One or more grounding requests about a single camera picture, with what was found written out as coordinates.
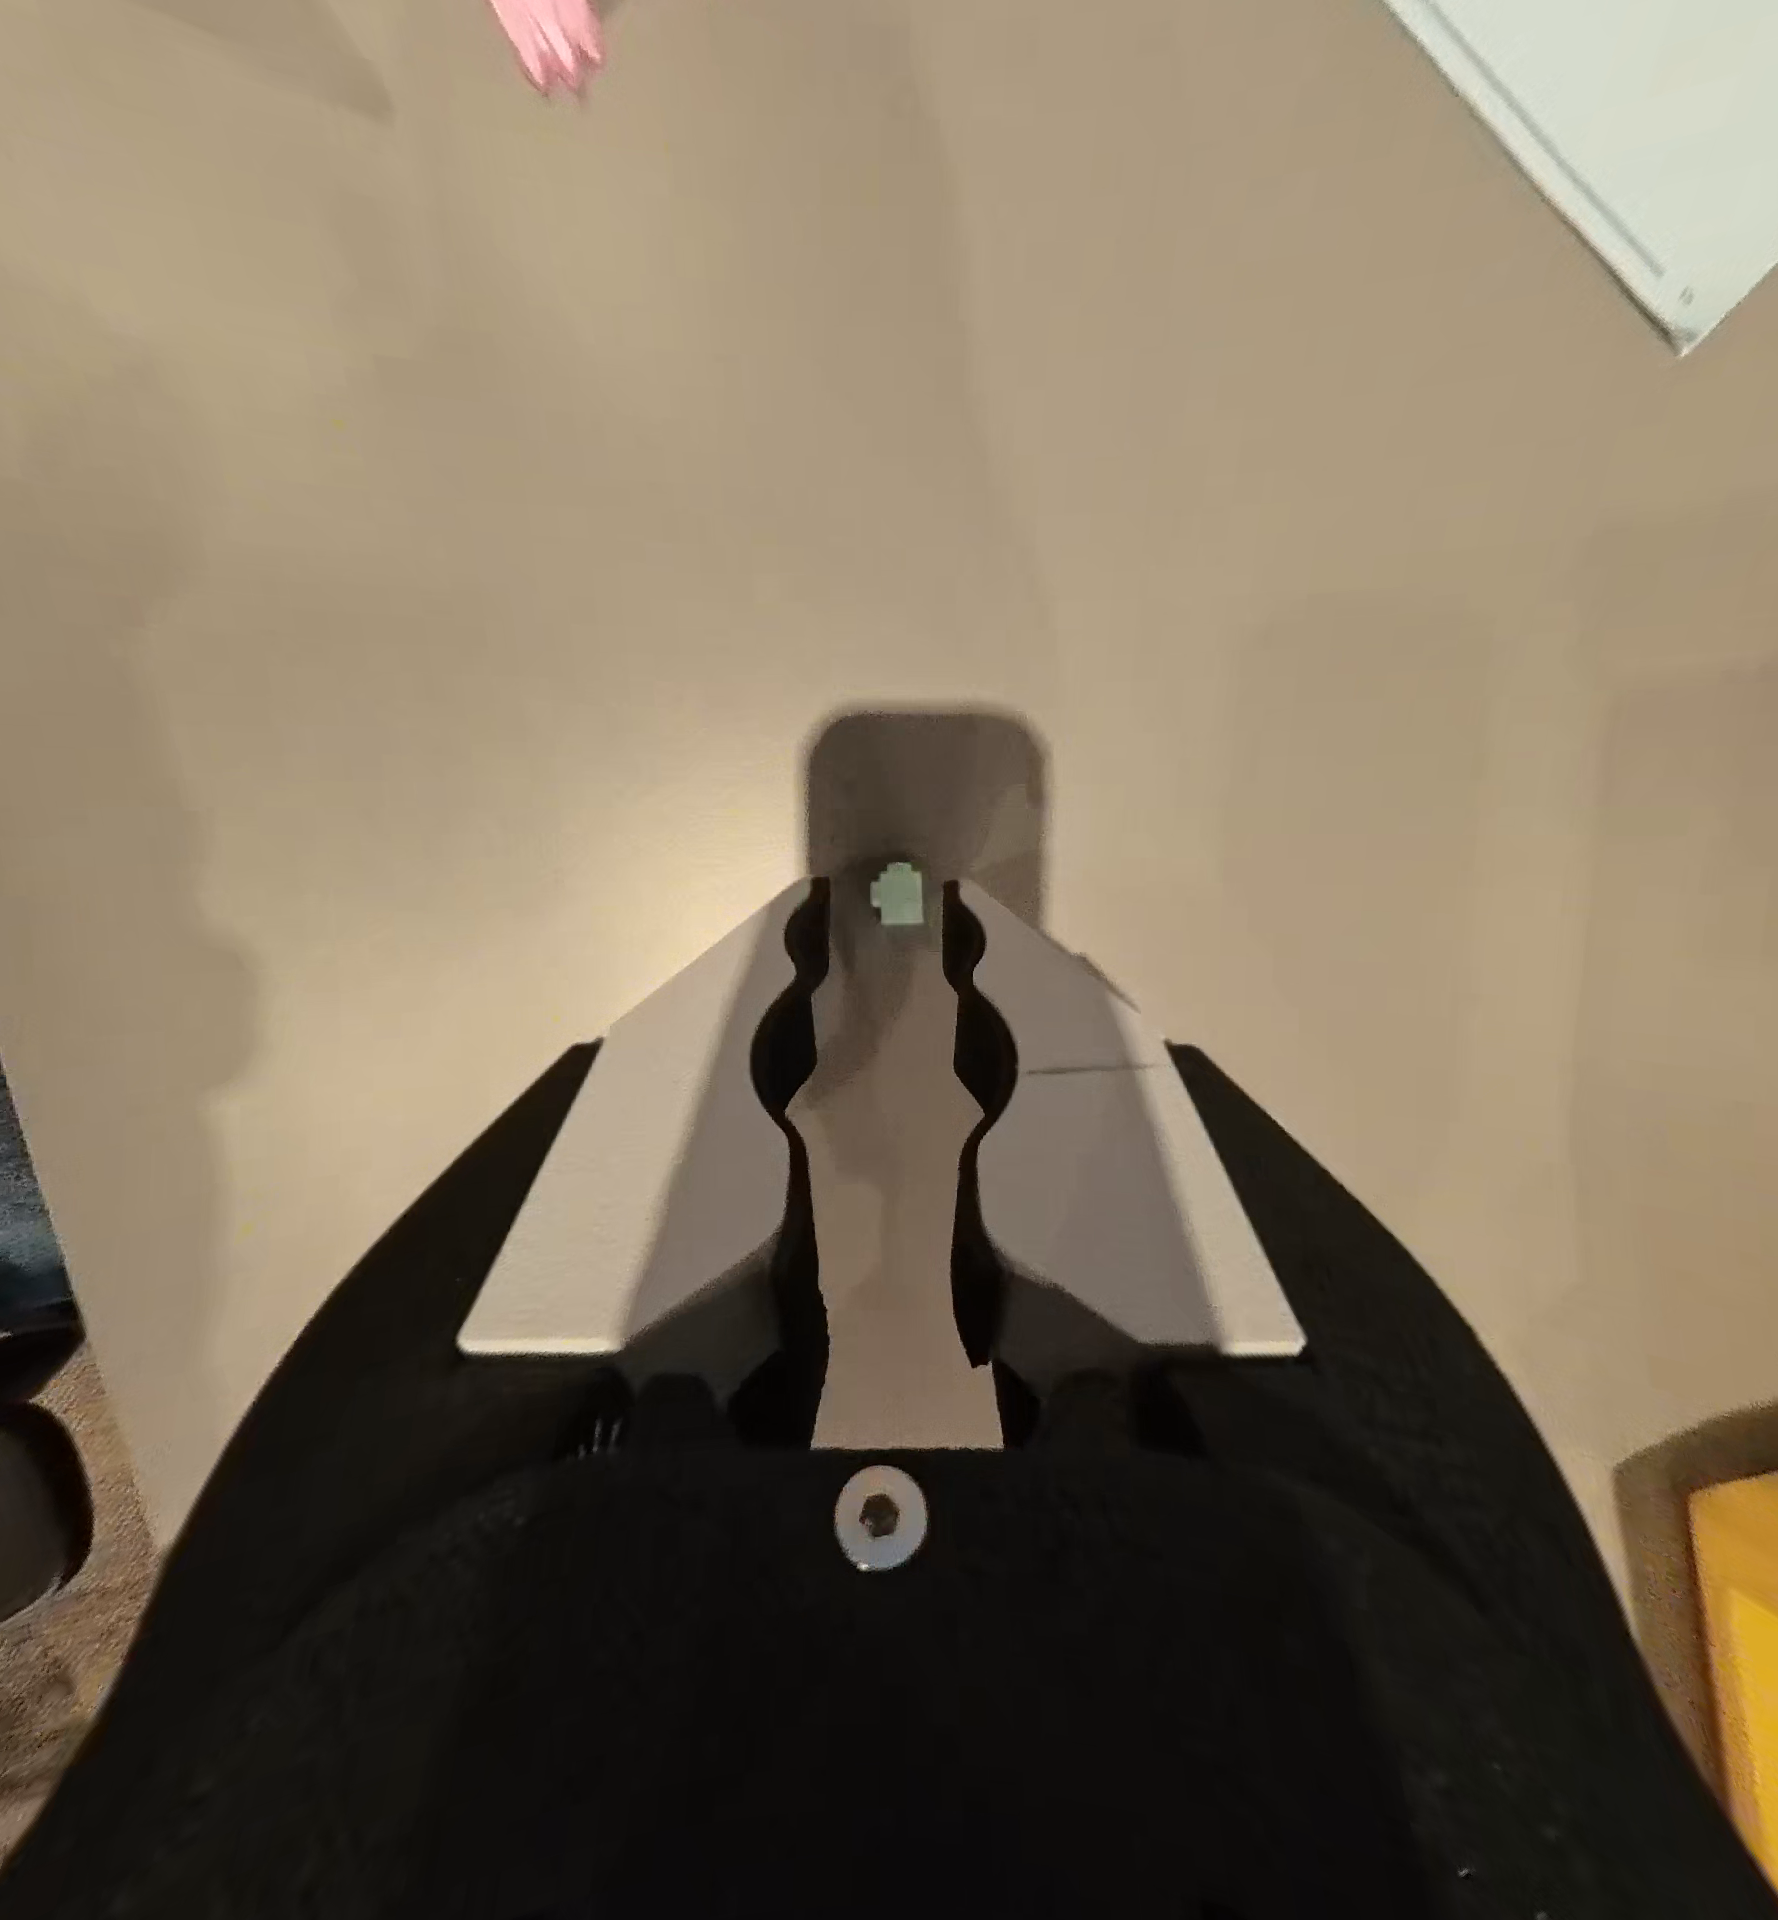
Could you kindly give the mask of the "pink toy brick model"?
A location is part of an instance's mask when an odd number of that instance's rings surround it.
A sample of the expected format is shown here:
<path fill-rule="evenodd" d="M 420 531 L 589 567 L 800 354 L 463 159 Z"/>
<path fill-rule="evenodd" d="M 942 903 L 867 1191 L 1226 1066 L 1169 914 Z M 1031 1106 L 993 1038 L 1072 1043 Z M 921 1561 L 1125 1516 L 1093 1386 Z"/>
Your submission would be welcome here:
<path fill-rule="evenodd" d="M 579 94 L 609 59 L 598 3 L 487 3 L 524 79 L 543 97 Z"/>

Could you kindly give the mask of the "open light blue instruction booklet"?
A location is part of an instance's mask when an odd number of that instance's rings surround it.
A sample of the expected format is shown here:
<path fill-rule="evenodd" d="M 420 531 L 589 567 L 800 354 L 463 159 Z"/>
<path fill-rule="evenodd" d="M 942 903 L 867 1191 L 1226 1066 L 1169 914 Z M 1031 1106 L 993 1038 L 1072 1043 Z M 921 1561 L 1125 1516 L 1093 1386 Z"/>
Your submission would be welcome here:
<path fill-rule="evenodd" d="M 1676 357 L 1778 267 L 1778 3 L 1388 3 Z"/>

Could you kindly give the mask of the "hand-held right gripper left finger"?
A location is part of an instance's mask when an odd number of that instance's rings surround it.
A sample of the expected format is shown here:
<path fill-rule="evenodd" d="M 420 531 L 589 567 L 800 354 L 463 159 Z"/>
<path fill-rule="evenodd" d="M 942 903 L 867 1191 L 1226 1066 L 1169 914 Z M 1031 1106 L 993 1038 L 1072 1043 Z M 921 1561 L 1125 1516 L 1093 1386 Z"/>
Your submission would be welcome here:
<path fill-rule="evenodd" d="M 830 882 L 787 886 L 598 1043 L 466 1313 L 470 1358 L 623 1358 L 781 1248 Z"/>

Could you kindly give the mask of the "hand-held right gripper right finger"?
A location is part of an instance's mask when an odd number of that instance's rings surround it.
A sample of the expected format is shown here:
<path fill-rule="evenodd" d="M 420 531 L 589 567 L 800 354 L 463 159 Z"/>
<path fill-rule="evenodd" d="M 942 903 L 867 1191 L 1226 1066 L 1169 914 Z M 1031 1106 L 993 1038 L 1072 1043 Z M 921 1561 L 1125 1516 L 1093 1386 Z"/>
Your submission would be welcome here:
<path fill-rule="evenodd" d="M 974 1363 L 1288 1361 L 1304 1328 L 1161 1032 L 1085 956 L 945 886 L 976 1104 L 950 1287 Z"/>

